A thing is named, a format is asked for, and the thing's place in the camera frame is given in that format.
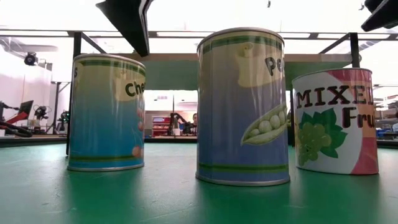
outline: can label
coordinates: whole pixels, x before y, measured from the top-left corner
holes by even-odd
[[[288,180],[282,41],[254,31],[218,35],[201,45],[199,58],[197,175]]]
[[[142,66],[117,58],[74,61],[70,167],[143,164],[145,74]]]
[[[293,81],[298,167],[378,173],[371,72],[330,70]]]

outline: mixed fruit can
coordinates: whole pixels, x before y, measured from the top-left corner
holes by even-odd
[[[199,43],[199,179],[290,180],[283,48],[280,35],[258,28],[222,30]]]
[[[107,171],[144,165],[143,64],[86,54],[73,61],[70,170]]]
[[[326,70],[293,80],[296,165],[337,174],[377,174],[372,72]]]

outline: green table surface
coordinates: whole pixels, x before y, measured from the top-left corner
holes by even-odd
[[[398,223],[398,150],[379,175],[300,170],[288,184],[231,187],[196,180],[196,144],[146,144],[146,165],[67,171],[65,145],[0,149],[0,223]]]

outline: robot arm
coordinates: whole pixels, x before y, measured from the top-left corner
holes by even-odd
[[[178,121],[179,119],[184,124],[184,129],[182,131],[184,134],[190,134],[190,132],[191,132],[190,129],[195,127],[194,124],[192,124],[191,122],[189,122],[186,119],[184,119],[178,113],[170,113],[170,124],[169,124],[169,129],[167,130],[167,135],[172,135],[174,121],[175,120]]]

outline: metal can rim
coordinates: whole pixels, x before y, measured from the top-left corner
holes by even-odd
[[[258,27],[236,27],[236,28],[223,29],[223,30],[214,32],[214,33],[208,35],[207,37],[203,38],[198,44],[197,51],[199,50],[200,46],[204,42],[206,42],[207,40],[210,40],[213,37],[216,37],[216,36],[222,35],[222,34],[229,34],[229,33],[232,33],[232,32],[242,32],[242,31],[257,31],[257,32],[263,32],[263,33],[266,33],[266,34],[272,34],[272,35],[278,37],[282,41],[283,45],[285,45],[284,38],[281,35],[279,35],[277,32],[274,32],[272,30],[264,29],[264,28],[258,28]]]
[[[78,60],[78,59],[85,58],[85,57],[104,57],[104,58],[107,57],[107,58],[115,58],[115,59],[119,59],[119,60],[125,60],[127,62],[135,63],[135,64],[141,66],[142,68],[144,68],[146,70],[145,65],[143,65],[142,63],[140,63],[140,62],[138,62],[136,60],[133,60],[131,58],[118,56],[118,55],[112,55],[112,54],[81,54],[81,55],[76,56],[73,59],[73,62]]]
[[[368,71],[371,74],[373,74],[373,72],[370,69],[367,69],[367,68],[334,68],[334,69],[325,69],[325,70],[319,70],[319,71],[316,71],[316,72],[310,72],[310,73],[301,75],[299,77],[295,77],[294,79],[292,79],[292,85],[293,85],[294,81],[296,81],[299,78],[306,77],[307,75],[313,75],[313,74],[316,74],[316,73],[337,71],[337,70],[364,70],[364,71]]]

